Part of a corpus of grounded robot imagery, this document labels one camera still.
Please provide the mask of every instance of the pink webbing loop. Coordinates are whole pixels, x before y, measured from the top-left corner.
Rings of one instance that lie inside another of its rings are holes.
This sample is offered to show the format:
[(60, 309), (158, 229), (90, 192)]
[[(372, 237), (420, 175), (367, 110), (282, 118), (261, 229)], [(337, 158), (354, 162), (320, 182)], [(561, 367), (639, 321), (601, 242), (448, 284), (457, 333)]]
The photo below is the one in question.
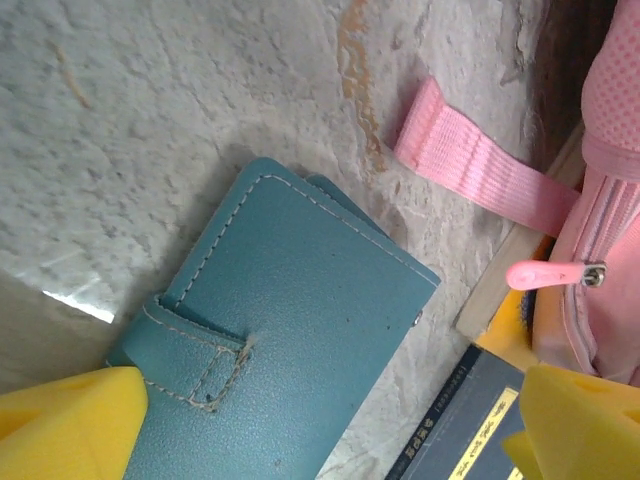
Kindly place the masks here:
[(422, 85), (395, 147), (415, 173), (514, 222), (557, 237), (579, 193), (508, 155)]

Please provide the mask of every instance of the stone surface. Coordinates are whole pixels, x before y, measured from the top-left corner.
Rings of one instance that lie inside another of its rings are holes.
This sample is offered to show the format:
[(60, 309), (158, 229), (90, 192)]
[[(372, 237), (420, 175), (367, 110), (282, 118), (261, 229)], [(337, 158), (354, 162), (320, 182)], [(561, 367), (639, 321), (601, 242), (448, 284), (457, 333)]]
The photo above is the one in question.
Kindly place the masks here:
[[(552, 3), (5, 0), (0, 265), (33, 295), (113, 320), (73, 324), (106, 348), (249, 160), (327, 175), (443, 278), (320, 475), (381, 478), (462, 354), (451, 324), (508, 229), (388, 147), (430, 72), (503, 148), (547, 165), (611, 9)], [(59, 308), (29, 302), (14, 321)], [(33, 330), (43, 361), (50, 350), (90, 368), (86, 350), (55, 349), (61, 333)], [(11, 386), (56, 375), (30, 368)]]

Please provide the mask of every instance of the teal wallet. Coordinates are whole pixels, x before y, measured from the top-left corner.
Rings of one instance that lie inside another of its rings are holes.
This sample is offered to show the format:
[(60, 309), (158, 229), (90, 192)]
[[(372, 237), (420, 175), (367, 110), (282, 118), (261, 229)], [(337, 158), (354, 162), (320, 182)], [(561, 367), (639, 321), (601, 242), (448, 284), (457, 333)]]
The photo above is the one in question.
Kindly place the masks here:
[(129, 479), (311, 479), (438, 277), (334, 184), (249, 164), (108, 357), (145, 378)]

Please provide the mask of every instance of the zipper pull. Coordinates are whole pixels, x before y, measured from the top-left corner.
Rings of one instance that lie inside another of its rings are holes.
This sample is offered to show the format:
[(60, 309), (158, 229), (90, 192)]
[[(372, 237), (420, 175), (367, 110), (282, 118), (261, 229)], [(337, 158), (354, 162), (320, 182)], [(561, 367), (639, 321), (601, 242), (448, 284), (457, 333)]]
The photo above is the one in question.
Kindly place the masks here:
[(507, 271), (507, 283), (514, 290), (536, 290), (556, 285), (582, 284), (599, 287), (604, 282), (607, 266), (604, 263), (552, 263), (527, 260), (518, 262)]

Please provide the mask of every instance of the dark book cover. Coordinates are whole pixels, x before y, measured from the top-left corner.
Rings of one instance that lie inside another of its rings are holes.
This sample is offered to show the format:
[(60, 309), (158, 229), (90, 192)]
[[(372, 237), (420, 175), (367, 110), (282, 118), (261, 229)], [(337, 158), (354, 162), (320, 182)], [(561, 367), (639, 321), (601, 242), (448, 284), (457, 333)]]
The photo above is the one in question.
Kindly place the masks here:
[(387, 475), (387, 480), (521, 480), (502, 440), (524, 430), (524, 374), (470, 346)]

